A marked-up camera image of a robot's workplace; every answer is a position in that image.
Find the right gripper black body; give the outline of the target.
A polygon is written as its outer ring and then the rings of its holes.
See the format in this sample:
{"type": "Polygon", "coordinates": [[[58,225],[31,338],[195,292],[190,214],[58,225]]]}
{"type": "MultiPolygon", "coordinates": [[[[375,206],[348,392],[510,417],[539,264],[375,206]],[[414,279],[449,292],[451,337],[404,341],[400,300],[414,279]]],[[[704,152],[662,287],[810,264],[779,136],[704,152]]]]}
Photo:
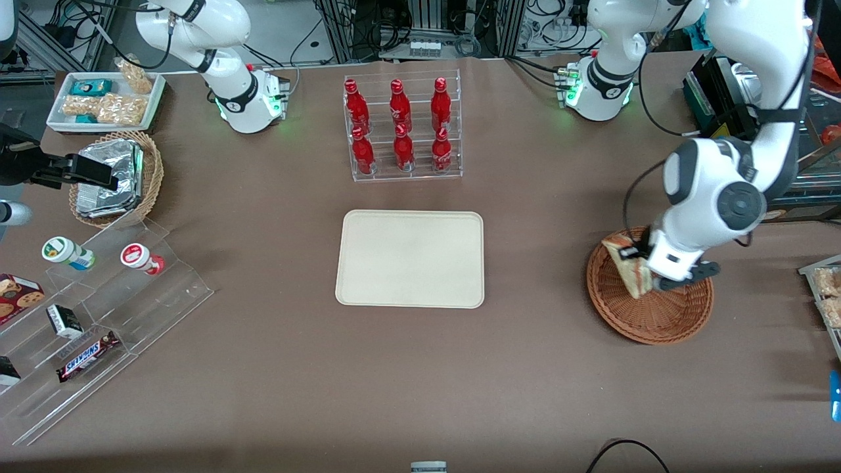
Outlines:
{"type": "Polygon", "coordinates": [[[41,185],[60,189],[66,177],[42,176],[44,155],[39,141],[23,131],[1,125],[1,185],[41,185]]]}

